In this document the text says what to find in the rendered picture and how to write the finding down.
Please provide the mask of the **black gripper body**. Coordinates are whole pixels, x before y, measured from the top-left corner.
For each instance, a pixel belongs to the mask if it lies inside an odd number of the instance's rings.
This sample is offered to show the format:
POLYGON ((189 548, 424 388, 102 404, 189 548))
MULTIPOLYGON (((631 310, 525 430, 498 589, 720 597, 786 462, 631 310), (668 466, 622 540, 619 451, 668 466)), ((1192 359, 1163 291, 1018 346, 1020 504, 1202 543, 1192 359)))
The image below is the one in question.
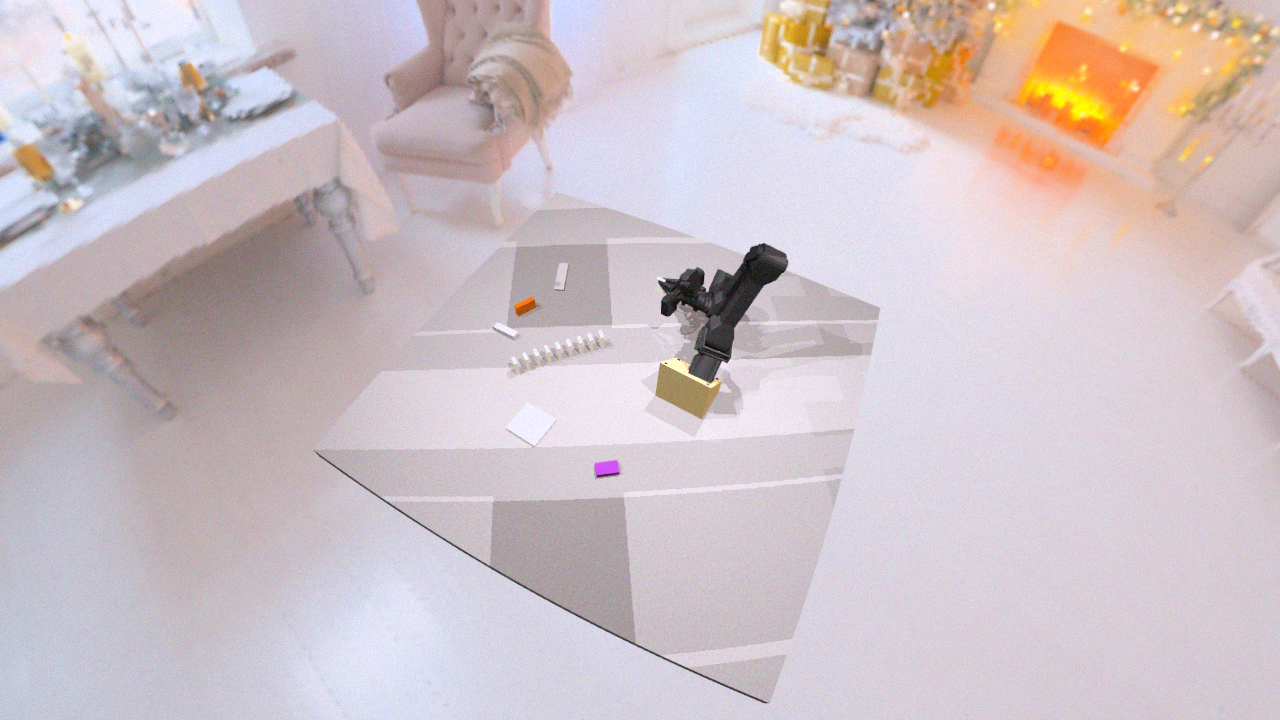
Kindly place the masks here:
MULTIPOLYGON (((700 277, 700 281, 701 281, 700 284, 704 284, 705 272, 703 272, 703 269, 699 268, 699 266, 696 266, 695 270, 698 270, 698 273, 699 273, 699 277, 700 277)), ((671 293, 666 293, 666 296, 660 300, 660 314, 664 315, 664 316, 669 316, 672 313, 675 313, 677 310, 677 304, 680 301, 681 301, 681 305, 685 306, 686 304, 689 304, 690 306, 692 306, 694 311, 698 311, 699 310, 699 305, 700 305, 699 302, 700 302, 701 297, 705 293, 707 293, 707 288, 703 290, 703 291, 701 290, 698 291, 698 299, 689 297, 689 296, 681 293, 681 291, 678 291, 678 290, 675 290, 671 293)))

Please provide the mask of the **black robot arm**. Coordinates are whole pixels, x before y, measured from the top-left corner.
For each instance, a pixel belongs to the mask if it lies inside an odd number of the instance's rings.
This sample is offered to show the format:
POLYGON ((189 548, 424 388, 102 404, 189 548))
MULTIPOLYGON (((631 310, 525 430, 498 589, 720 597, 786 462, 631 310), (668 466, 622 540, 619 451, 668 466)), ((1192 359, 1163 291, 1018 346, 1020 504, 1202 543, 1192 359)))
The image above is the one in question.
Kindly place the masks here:
MULTIPOLYGON (((753 246, 742 259, 739 270, 730 275, 718 269, 709 291, 701 297, 699 310, 708 316, 707 324, 699 331, 689 374, 712 383, 721 363, 730 363, 733 345, 733 328, 739 324, 748 307, 762 288, 780 278, 787 269, 786 252, 767 243, 753 246)), ((700 284, 698 270, 686 269, 680 275, 681 293, 698 299, 700 284)))

